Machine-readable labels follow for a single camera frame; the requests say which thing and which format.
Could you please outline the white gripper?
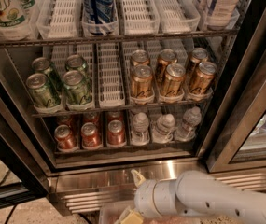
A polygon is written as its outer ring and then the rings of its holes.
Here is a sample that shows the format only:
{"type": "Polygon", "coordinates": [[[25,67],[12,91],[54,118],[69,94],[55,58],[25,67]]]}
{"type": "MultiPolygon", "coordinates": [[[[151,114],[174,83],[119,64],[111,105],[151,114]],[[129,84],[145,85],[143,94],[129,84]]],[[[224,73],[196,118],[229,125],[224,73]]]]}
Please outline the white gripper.
{"type": "MultiPolygon", "coordinates": [[[[144,176],[135,169],[131,170],[133,175],[133,182],[137,187],[140,187],[146,179],[144,176]]],[[[119,218],[114,222],[114,224],[143,224],[144,218],[131,207],[127,207],[119,216],[119,218]]]]}

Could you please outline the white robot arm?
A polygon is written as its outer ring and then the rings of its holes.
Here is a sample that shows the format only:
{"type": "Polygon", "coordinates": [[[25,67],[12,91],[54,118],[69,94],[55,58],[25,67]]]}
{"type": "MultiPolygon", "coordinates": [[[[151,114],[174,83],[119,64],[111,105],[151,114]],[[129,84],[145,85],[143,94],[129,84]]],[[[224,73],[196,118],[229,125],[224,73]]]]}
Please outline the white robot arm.
{"type": "Polygon", "coordinates": [[[148,218],[168,216],[237,217],[247,224],[266,224],[266,194],[226,185],[199,171],[186,171],[176,179],[145,179],[132,171],[134,207],[127,207],[115,224],[142,224],[148,218]]]}

